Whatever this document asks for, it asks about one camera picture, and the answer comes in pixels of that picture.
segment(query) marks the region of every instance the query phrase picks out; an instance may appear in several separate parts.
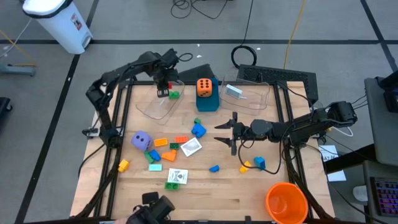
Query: orange bowl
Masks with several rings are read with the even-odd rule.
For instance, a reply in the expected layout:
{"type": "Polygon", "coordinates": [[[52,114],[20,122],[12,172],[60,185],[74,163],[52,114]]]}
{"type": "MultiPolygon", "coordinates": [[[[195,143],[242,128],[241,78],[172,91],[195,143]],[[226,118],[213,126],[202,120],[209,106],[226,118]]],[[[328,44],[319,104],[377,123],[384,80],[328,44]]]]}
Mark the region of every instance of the orange bowl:
{"type": "Polygon", "coordinates": [[[273,185],[266,196],[269,215],[280,224],[303,223],[308,203],[303,192],[294,184],[281,182],[273,185]]]}

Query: concrete floor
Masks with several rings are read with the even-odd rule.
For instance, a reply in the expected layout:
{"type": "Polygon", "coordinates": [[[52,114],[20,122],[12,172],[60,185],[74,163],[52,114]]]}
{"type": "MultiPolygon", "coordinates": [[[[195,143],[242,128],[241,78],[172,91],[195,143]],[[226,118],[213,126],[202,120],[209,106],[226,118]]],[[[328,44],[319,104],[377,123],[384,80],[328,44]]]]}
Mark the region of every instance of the concrete floor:
{"type": "MultiPolygon", "coordinates": [[[[135,60],[147,50],[163,53],[171,47],[180,54],[190,52],[194,55],[193,60],[179,63],[178,70],[209,63],[219,78],[234,80],[238,71],[230,61],[230,52],[237,44],[231,44],[230,40],[238,43],[243,38],[250,8],[249,1],[235,0],[227,3],[217,20],[205,18],[195,11],[186,19],[175,19],[170,15],[172,0],[74,2],[84,18],[88,18],[90,10],[95,12],[90,30],[95,40],[104,42],[90,45],[78,59],[75,72],[72,72],[65,103],[59,105],[63,106],[61,108],[58,106],[62,112],[25,222],[69,216],[78,180],[78,166],[86,147],[81,130],[91,124],[94,113],[85,91],[94,80],[103,72],[135,60]],[[115,43],[110,40],[125,41],[115,43]]],[[[214,16],[223,3],[221,0],[198,2],[197,8],[214,16]]],[[[300,1],[289,0],[254,0],[247,40],[258,43],[248,44],[254,49],[260,48],[257,50],[257,65],[283,67],[286,45],[277,40],[290,37],[300,4],[300,1]]],[[[398,14],[395,10],[398,2],[367,0],[367,4],[383,38],[396,40],[387,47],[391,55],[398,58],[398,45],[394,45],[398,43],[398,14]]],[[[0,29],[13,39],[28,21],[21,10],[19,1],[0,2],[0,29]]],[[[176,15],[186,13],[177,10],[176,15]]],[[[338,100],[354,101],[364,95],[363,80],[366,77],[392,73],[386,48],[383,50],[381,44],[367,42],[379,38],[360,0],[307,0],[294,39],[324,40],[317,44],[292,45],[287,64],[288,69],[317,74],[319,101],[323,105],[338,100]]],[[[0,223],[16,220],[65,79],[73,71],[71,64],[74,56],[53,42],[47,43],[46,40],[53,38],[36,21],[32,21],[21,40],[20,46],[36,59],[38,68],[35,77],[0,75],[0,96],[11,98],[14,105],[14,110],[0,130],[0,177],[4,180],[0,182],[0,223]],[[34,44],[34,40],[44,41],[34,44]]],[[[0,44],[3,50],[6,46],[3,37],[0,37],[0,44]]],[[[236,60],[251,63],[251,55],[243,50],[237,51],[236,60]]],[[[0,59],[3,64],[28,62],[16,49],[0,59]]],[[[149,78],[140,75],[138,79],[149,78]]],[[[367,108],[357,110],[357,114],[359,121],[352,127],[353,138],[337,132],[330,133],[331,137],[353,149],[373,141],[367,108]]],[[[348,152],[339,145],[337,148],[348,152]]],[[[333,185],[344,190],[348,196],[351,186],[362,184],[363,178],[358,167],[347,170],[346,174],[347,182],[333,185]]],[[[332,193],[332,201],[338,218],[364,221],[364,217],[347,206],[338,195],[332,193]]]]}

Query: wooden table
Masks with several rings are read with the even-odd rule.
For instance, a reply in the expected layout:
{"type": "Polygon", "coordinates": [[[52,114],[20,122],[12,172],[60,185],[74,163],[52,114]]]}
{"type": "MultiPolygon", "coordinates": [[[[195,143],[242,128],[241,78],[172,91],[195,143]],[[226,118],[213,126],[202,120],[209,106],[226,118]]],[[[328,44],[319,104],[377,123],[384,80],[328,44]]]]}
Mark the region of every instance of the wooden table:
{"type": "MultiPolygon", "coordinates": [[[[288,86],[293,91],[305,95],[302,82],[289,82],[288,86]]],[[[130,167],[118,175],[112,218],[129,216],[132,213],[132,208],[141,204],[142,194],[157,191],[159,195],[168,196],[175,205],[176,209],[171,213],[173,220],[244,220],[245,215],[250,215],[253,220],[272,220],[266,212],[264,198],[272,185],[289,181],[285,162],[282,161],[280,171],[276,175],[254,169],[240,174],[241,165],[238,157],[231,156],[231,150],[227,145],[213,139],[216,136],[231,137],[231,129],[215,129],[214,127],[231,119],[232,111],[220,108],[214,113],[199,113],[195,106],[195,86],[186,86],[185,96],[178,109],[165,125],[159,125],[136,108],[137,101],[145,97],[149,88],[150,86],[144,85],[132,88],[121,156],[122,159],[130,162],[130,167]],[[187,135],[188,138],[191,138],[190,131],[196,117],[202,120],[202,125],[207,129],[207,133],[200,139],[203,148],[190,157],[186,157],[182,151],[179,151],[175,162],[161,160],[162,172],[149,172],[148,162],[143,153],[130,143],[133,134],[138,130],[143,130],[154,139],[167,138],[169,142],[173,142],[174,137],[180,135],[187,135]],[[209,172],[208,169],[216,164],[220,166],[220,171],[209,172]],[[164,190],[169,168],[188,170],[188,183],[180,185],[179,191],[164,190]]],[[[264,88],[264,86],[254,86],[253,88],[264,88]]],[[[258,116],[238,113],[238,121],[245,125],[250,125],[254,118],[278,121],[273,87],[270,88],[267,108],[262,110],[258,116]]],[[[282,90],[280,90],[280,95],[283,99],[282,90]]],[[[290,92],[289,96],[295,118],[309,113],[308,103],[305,99],[290,92]]],[[[114,108],[114,99],[109,107],[110,113],[114,108]]],[[[123,102],[119,110],[119,121],[123,111],[122,107],[123,102]]],[[[284,119],[288,120],[285,110],[284,119]]],[[[102,142],[98,138],[89,140],[85,156],[92,153],[101,144],[102,142]]],[[[315,140],[310,140],[308,144],[318,147],[315,140]]],[[[167,152],[169,146],[157,147],[156,150],[159,153],[167,152]]],[[[71,215],[80,212],[97,190],[104,152],[105,150],[102,150],[97,153],[82,168],[71,215]]],[[[309,190],[326,212],[334,216],[320,153],[310,147],[301,149],[301,153],[309,190]]],[[[250,162],[254,156],[262,156],[266,160],[267,169],[272,171],[276,170],[279,163],[279,145],[269,141],[255,142],[251,149],[243,149],[241,154],[243,161],[250,162]]],[[[106,192],[101,214],[104,214],[107,199],[108,193],[106,192]]]]}

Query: clear plastic container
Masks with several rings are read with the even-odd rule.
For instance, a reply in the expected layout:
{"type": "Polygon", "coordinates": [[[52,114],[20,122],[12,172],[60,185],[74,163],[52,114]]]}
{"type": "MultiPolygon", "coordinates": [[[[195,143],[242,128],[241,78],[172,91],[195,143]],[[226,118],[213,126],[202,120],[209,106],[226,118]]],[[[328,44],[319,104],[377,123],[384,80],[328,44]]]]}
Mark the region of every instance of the clear plastic container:
{"type": "Polygon", "coordinates": [[[146,97],[136,104],[136,108],[158,124],[167,123],[181,103],[185,89],[184,83],[180,80],[171,83],[173,87],[170,91],[178,91],[180,94],[177,100],[170,100],[168,97],[158,98],[157,87],[153,85],[146,93],[146,97]]]}
{"type": "Polygon", "coordinates": [[[241,113],[258,115],[260,110],[267,108],[271,87],[268,83],[254,83],[247,80],[223,80],[220,90],[220,105],[222,108],[241,113]],[[228,94],[227,85],[242,91],[239,97],[228,94]]]}

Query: purple dice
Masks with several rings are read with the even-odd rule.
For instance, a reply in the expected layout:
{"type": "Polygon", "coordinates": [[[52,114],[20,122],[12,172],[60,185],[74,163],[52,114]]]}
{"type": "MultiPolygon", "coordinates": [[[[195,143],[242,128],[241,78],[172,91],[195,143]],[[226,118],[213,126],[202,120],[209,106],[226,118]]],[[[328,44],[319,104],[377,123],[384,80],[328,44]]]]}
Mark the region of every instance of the purple dice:
{"type": "Polygon", "coordinates": [[[131,144],[143,152],[152,146],[152,138],[144,131],[137,131],[131,139],[131,144]]]}

